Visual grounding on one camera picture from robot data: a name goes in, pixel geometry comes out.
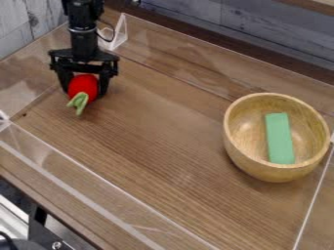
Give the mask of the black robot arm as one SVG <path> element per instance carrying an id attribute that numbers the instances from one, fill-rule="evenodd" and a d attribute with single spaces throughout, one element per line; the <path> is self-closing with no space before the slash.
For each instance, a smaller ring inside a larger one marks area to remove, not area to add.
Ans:
<path id="1" fill-rule="evenodd" d="M 120 60 L 97 46 L 100 35 L 96 23 L 104 12 L 104 0 L 61 0 L 61 5 L 68 17 L 70 47 L 48 51 L 49 69 L 56 72 L 65 93 L 76 73 L 96 74 L 97 97 L 102 97 L 110 78 L 118 74 Z"/>

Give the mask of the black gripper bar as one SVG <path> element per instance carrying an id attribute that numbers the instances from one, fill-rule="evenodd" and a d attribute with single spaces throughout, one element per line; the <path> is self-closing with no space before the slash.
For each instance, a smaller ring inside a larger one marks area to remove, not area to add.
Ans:
<path id="1" fill-rule="evenodd" d="M 109 76 L 118 74 L 118 57 L 100 50 L 93 52 L 89 58 L 76 58 L 70 49 L 50 50 L 49 68 L 57 73 L 60 85 L 64 92 L 68 92 L 73 72 L 98 74 L 98 97 L 102 97 L 108 90 Z"/>

